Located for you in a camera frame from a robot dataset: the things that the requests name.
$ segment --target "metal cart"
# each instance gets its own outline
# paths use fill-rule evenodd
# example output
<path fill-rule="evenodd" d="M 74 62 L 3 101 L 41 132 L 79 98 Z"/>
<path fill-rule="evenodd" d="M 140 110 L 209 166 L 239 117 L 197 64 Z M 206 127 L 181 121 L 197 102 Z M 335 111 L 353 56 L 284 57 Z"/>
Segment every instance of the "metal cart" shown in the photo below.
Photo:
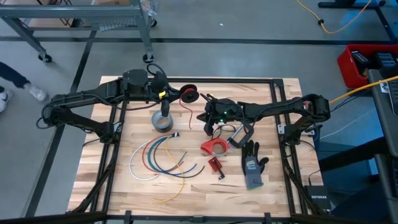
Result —
<path fill-rule="evenodd" d="M 29 28 L 19 18 L 74 18 L 79 24 L 85 19 L 91 26 L 77 27 L 78 30 L 108 30 L 112 28 L 128 27 L 138 29 L 144 44 L 146 54 L 142 56 L 145 63 L 154 60 L 152 43 L 150 42 L 149 29 L 157 24 L 148 13 L 143 10 L 140 0 L 130 0 L 129 5 L 2 5 L 0 4 L 0 17 L 14 31 L 16 31 L 38 53 L 43 62 L 51 62 L 52 58 L 33 36 L 34 29 Z M 74 30 L 67 27 L 63 30 Z"/>

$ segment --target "floor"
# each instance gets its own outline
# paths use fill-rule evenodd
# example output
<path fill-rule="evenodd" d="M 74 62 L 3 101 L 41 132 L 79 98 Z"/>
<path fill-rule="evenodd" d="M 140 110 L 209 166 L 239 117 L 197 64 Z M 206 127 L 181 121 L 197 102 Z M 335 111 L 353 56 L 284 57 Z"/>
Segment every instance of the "floor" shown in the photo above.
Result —
<path fill-rule="evenodd" d="M 358 11 L 317 8 L 318 0 L 302 0 L 322 15 L 328 29 L 335 30 Z M 389 1 L 382 10 L 398 30 L 397 6 Z M 295 1 L 262 0 L 166 0 L 159 3 L 158 26 L 152 37 L 229 39 L 313 39 L 388 40 L 374 11 L 364 14 L 348 29 L 336 35 L 322 32 L 316 19 Z M 1 36 L 15 36 L 0 21 Z M 89 32 L 35 32 L 37 37 L 88 37 Z M 109 31 L 97 37 L 137 37 L 134 31 Z M 76 74 L 85 43 L 43 42 L 53 57 L 49 64 L 37 60 L 37 53 L 25 42 L 0 42 L 0 61 L 14 67 L 32 83 L 53 96 L 67 93 Z M 336 58 L 344 46 L 271 44 L 154 44 L 155 61 L 169 76 L 297 77 L 303 94 L 322 94 L 328 99 L 346 91 Z M 95 88 L 102 75 L 121 75 L 132 68 L 144 68 L 142 44 L 94 43 L 79 90 Z M 0 80 L 14 91 L 8 109 L 0 115 L 0 218 L 20 217 L 37 178 L 53 129 L 38 130 L 36 119 L 43 104 L 28 93 Z M 92 107 L 77 113 L 90 116 Z M 323 123 L 322 135 L 347 128 L 322 139 L 350 146 L 382 135 L 373 99 L 359 98 L 333 112 Z M 58 149 L 36 215 L 65 212 L 72 191 L 85 134 L 67 127 Z M 334 152 L 324 152 L 320 157 Z M 323 174 L 325 182 L 331 175 Z"/>

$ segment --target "glove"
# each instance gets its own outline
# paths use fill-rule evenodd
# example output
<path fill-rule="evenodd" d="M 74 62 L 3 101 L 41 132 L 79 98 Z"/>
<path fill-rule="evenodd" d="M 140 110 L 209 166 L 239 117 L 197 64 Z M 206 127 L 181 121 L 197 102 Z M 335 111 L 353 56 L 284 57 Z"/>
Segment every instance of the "glove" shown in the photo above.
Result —
<path fill-rule="evenodd" d="M 259 162 L 257 156 L 259 154 L 260 144 L 254 143 L 253 140 L 248 141 L 242 147 L 242 169 L 245 175 L 246 187 L 255 189 L 263 186 L 261 174 L 266 168 L 266 163 L 269 161 L 268 157 L 262 158 Z"/>

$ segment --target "white sneaker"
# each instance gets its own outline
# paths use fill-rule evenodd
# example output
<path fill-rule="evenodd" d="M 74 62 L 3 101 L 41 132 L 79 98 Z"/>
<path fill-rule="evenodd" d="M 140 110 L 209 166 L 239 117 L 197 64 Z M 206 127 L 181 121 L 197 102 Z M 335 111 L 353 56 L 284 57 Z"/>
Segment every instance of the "white sneaker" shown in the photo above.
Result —
<path fill-rule="evenodd" d="M 44 99 L 47 97 L 47 93 L 36 86 L 30 86 L 29 92 L 40 102 L 44 101 Z"/>
<path fill-rule="evenodd" d="M 0 113 L 6 110 L 8 101 L 10 100 L 11 96 L 12 92 L 9 90 L 0 93 Z"/>

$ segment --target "red box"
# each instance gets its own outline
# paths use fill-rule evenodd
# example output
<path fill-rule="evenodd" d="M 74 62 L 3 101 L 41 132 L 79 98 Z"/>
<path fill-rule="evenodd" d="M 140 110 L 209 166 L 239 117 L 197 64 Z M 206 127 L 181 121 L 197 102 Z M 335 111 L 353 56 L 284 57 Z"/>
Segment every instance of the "red box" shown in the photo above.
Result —
<path fill-rule="evenodd" d="M 398 55 L 398 45 L 371 45 L 371 44 L 349 44 L 345 51 L 338 57 L 337 62 L 343 75 L 344 82 L 348 88 L 359 88 L 368 84 L 368 78 L 359 74 L 352 51 L 357 50 L 369 60 L 374 60 L 376 52 L 393 52 Z"/>

